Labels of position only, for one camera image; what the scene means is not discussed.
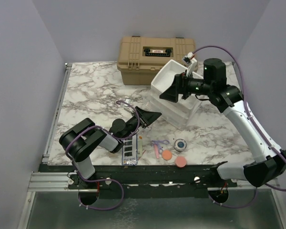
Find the clear plastic drawer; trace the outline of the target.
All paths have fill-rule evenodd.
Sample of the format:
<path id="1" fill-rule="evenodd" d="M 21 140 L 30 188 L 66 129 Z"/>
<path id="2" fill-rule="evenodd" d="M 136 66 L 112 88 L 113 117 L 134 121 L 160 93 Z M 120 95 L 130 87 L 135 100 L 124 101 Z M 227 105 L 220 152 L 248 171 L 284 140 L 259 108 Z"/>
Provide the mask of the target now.
<path id="1" fill-rule="evenodd" d="M 143 105 L 151 111 L 154 108 L 153 98 L 151 96 L 143 97 Z"/>

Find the white plastic drawer organizer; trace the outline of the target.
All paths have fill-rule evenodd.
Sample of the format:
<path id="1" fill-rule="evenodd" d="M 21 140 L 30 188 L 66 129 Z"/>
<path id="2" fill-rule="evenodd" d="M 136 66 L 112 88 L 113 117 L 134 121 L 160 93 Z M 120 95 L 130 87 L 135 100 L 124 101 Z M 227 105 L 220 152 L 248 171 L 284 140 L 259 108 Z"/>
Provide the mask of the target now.
<path id="1" fill-rule="evenodd" d="M 175 87 L 169 90 L 169 96 L 164 99 L 160 95 L 172 86 L 174 77 L 187 68 L 175 60 L 170 60 L 158 72 L 151 82 L 151 89 L 146 96 L 146 106 L 153 112 L 162 113 L 161 117 L 179 130 L 185 130 L 201 105 L 194 95 L 182 99 L 182 94 L 175 93 Z"/>

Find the purple eyelash curler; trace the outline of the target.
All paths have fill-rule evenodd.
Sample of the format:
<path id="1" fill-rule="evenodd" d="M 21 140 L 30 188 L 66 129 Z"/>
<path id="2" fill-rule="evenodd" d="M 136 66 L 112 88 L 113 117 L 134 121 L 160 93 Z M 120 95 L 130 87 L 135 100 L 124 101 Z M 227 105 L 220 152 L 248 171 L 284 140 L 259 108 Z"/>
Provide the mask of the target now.
<path id="1" fill-rule="evenodd" d="M 170 144 L 170 141 L 168 140 L 152 140 L 152 145 L 156 145 L 158 147 L 158 152 L 161 154 L 163 152 L 162 145 L 168 145 Z"/>

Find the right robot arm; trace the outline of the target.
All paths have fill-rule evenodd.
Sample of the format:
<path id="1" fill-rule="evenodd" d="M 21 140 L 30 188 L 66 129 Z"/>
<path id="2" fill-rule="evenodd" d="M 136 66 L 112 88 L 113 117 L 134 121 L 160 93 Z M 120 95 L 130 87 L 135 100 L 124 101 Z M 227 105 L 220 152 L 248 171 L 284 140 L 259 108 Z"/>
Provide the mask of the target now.
<path id="1" fill-rule="evenodd" d="M 286 170 L 286 150 L 264 132 L 258 120 L 244 102 L 243 94 L 236 86 L 227 84 L 226 65 L 217 58 L 203 63 L 202 79 L 193 77 L 186 70 L 174 76 L 172 84 L 160 94 L 160 99 L 176 103 L 179 95 L 187 99 L 190 95 L 205 95 L 212 105 L 235 126 L 248 145 L 254 161 L 247 165 L 223 162 L 209 175 L 210 183 L 219 187 L 228 179 L 246 180 L 254 187 L 266 185 L 268 181 Z"/>

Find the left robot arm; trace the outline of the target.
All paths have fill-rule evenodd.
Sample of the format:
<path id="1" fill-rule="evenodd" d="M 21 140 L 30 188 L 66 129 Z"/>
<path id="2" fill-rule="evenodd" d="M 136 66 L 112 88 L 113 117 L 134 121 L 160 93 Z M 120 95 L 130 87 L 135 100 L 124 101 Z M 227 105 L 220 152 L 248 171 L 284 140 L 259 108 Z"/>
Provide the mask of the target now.
<path id="1" fill-rule="evenodd" d="M 111 153 L 117 153 L 123 147 L 126 137 L 136 134 L 139 128 L 146 128 L 155 122 L 162 113 L 134 108 L 133 116 L 128 120 L 115 119 L 109 131 L 97 126 L 89 118 L 83 119 L 63 133 L 59 143 L 66 156 L 80 173 L 79 182 L 85 188 L 94 186 L 96 177 L 90 154 L 102 147 Z"/>

